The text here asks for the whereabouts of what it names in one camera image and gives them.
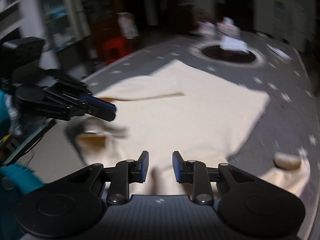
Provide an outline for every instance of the doorway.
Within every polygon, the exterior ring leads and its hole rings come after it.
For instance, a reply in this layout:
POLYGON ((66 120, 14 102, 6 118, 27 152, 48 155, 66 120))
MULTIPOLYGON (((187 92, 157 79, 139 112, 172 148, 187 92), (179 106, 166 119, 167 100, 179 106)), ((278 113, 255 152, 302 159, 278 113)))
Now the doorway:
POLYGON ((171 33, 193 29, 192 0, 155 0, 159 26, 171 33))
POLYGON ((143 0, 123 0, 124 11, 134 15, 134 21, 139 32, 148 27, 147 17, 143 0))
POLYGON ((253 0, 225 0, 226 15, 243 31, 253 32, 253 0))

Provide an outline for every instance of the teal fabric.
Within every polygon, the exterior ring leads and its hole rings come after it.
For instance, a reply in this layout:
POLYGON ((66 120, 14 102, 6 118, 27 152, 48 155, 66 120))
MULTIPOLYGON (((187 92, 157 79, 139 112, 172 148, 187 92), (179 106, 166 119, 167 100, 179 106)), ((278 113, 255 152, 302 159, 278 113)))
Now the teal fabric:
POLYGON ((17 163, 2 167, 0 173, 7 176, 22 194, 28 194, 44 185, 28 168, 17 163))
POLYGON ((5 93, 0 90, 0 140, 9 133, 10 116, 4 102, 5 93))
POLYGON ((18 240, 23 236, 15 220, 16 205, 22 194, 43 185, 28 168, 20 164, 0 168, 0 240, 18 240))

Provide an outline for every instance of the metal screw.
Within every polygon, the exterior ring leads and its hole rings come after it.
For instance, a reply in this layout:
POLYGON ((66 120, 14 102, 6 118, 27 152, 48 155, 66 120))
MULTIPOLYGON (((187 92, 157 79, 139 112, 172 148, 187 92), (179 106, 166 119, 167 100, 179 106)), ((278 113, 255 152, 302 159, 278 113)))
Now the metal screw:
POLYGON ((124 200, 124 196, 122 194, 116 193, 116 194, 112 194, 109 198, 109 201, 111 202, 121 202, 124 200))
POLYGON ((210 195, 208 195, 208 194, 200 194, 200 195, 196 196, 196 199, 199 202, 205 203, 205 202, 211 201, 212 197, 210 195))

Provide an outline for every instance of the beige cloth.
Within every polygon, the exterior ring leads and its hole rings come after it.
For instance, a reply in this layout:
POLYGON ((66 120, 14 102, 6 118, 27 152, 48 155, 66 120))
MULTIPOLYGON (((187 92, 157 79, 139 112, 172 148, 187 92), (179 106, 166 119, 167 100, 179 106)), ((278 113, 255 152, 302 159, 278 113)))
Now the beige cloth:
POLYGON ((260 178, 300 197, 310 179, 310 164, 307 158, 302 158, 301 166, 296 170, 287 171, 275 167, 260 178))
MULTIPOLYGON (((124 80, 96 96, 129 100, 115 102, 114 124, 129 128, 128 137, 118 140, 126 156, 118 154, 118 161, 137 160, 147 150, 146 182, 132 184, 130 193, 161 195, 185 194, 175 181, 173 151, 178 150, 185 160, 217 167, 241 148, 269 100, 265 92, 239 87, 178 60, 151 77, 124 80)), ((116 158, 103 162, 105 166, 115 163, 116 158)))
POLYGON ((113 167, 127 158, 118 141, 126 136, 126 128, 90 116, 84 120, 84 133, 76 137, 76 142, 85 163, 102 163, 104 167, 113 167))

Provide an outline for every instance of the round black disc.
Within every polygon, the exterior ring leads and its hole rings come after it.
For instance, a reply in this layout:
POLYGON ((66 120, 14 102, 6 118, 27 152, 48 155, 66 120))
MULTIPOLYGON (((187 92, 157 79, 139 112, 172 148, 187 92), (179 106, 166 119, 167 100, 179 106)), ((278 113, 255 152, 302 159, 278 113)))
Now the round black disc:
POLYGON ((102 213, 102 202, 91 192, 25 195, 16 219, 25 233, 60 238, 79 234, 91 227, 102 213))
POLYGON ((250 63, 255 61, 256 56, 252 53, 243 51, 223 50, 220 45, 214 45, 201 50, 202 54, 217 60, 223 60, 234 63, 250 63))
POLYGON ((229 226, 261 237, 296 234, 305 216, 299 198, 266 182, 233 186, 221 199, 218 212, 229 226))

